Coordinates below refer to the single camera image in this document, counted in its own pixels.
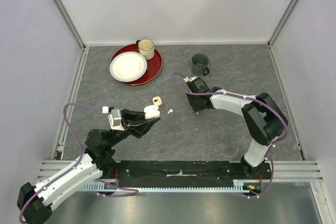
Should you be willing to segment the beige earbud charging case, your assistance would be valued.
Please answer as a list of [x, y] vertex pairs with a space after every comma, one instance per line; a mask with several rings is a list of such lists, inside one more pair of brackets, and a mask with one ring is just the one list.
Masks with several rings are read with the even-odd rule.
[[152, 102], [154, 105], [157, 105], [157, 106], [161, 106], [163, 104], [163, 101], [160, 96], [153, 97]]

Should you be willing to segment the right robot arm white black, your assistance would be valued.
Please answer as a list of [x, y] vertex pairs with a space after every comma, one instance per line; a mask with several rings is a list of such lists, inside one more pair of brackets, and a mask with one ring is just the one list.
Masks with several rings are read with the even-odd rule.
[[242, 116], [252, 137], [243, 156], [241, 174], [248, 179], [259, 173], [259, 165], [266, 159], [273, 144], [288, 133], [288, 120], [267, 93], [241, 95], [214, 87], [210, 89], [200, 77], [183, 78], [186, 93], [194, 112], [205, 109], [225, 110]]

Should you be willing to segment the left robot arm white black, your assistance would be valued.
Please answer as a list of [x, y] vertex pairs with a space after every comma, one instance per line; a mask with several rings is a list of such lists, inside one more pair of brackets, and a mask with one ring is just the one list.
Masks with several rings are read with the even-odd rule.
[[68, 166], [35, 185], [22, 185], [17, 200], [20, 223], [45, 223], [61, 203], [83, 186], [99, 178], [111, 178], [117, 168], [112, 147], [130, 135], [143, 137], [160, 120], [156, 105], [143, 111], [108, 106], [98, 111], [107, 114], [110, 129], [91, 130], [87, 147], [81, 147], [80, 155]]

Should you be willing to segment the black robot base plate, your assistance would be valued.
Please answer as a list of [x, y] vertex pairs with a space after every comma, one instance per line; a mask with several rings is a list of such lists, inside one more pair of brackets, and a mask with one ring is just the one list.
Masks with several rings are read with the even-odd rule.
[[267, 180], [271, 166], [249, 168], [230, 161], [120, 161], [103, 172], [103, 179], [117, 179], [121, 187], [205, 188], [232, 187], [234, 180]]

